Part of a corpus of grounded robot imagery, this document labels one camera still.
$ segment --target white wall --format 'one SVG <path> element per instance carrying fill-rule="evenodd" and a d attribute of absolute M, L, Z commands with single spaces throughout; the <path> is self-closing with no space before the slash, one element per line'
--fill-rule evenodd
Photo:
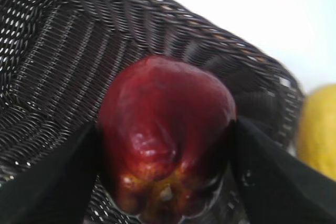
<path fill-rule="evenodd" d="M 281 61 L 304 91 L 336 83 L 336 0 L 175 0 Z"/>

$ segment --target red fruit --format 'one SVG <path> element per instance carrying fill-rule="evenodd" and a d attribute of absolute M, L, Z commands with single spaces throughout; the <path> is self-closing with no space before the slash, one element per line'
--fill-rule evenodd
<path fill-rule="evenodd" d="M 235 120 L 233 97 L 211 73 L 146 57 L 115 78 L 102 103 L 103 183 L 144 223 L 198 215 L 217 197 Z"/>

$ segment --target dark woven basket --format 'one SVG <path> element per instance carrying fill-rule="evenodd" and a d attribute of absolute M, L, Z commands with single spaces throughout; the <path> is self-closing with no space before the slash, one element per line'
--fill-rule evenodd
<path fill-rule="evenodd" d="M 172 0 L 0 0 L 0 183 L 95 119 L 113 78 L 149 53 L 212 71 L 240 115 L 284 148 L 293 140 L 302 93 L 291 74 Z M 229 171 L 226 177 L 205 223 L 244 216 Z M 97 223 L 137 222 L 113 207 L 99 181 L 87 215 Z"/>

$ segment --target fruit skin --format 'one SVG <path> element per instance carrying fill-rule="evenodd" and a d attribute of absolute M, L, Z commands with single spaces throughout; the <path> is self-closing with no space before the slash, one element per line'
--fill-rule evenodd
<path fill-rule="evenodd" d="M 298 157 L 336 181 L 336 84 L 307 96 L 300 119 Z"/>
<path fill-rule="evenodd" d="M 212 74 L 164 56 L 122 71 L 101 106 L 103 184 L 143 223 L 175 224 L 217 197 L 236 106 Z"/>

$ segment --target lemon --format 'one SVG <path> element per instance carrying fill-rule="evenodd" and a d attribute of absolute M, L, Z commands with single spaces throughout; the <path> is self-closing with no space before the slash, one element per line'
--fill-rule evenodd
<path fill-rule="evenodd" d="M 336 181 L 336 84 L 324 86 L 306 97 L 297 154 L 308 166 Z"/>

